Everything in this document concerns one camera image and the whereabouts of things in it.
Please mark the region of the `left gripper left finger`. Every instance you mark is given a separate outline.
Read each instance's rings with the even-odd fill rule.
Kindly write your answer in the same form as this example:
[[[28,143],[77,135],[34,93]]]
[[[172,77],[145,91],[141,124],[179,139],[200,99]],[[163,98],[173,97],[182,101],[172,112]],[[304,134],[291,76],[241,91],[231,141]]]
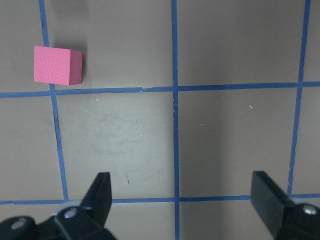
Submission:
[[[80,204],[59,211],[54,223],[65,240],[111,240],[105,228],[111,205],[111,176],[100,172]]]

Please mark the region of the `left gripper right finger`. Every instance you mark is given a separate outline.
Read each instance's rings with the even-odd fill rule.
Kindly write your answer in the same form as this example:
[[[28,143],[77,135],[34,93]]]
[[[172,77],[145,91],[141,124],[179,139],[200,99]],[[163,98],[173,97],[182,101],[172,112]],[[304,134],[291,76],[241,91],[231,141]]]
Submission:
[[[266,172],[252,172],[250,201],[273,239],[320,238],[320,208],[289,197]]]

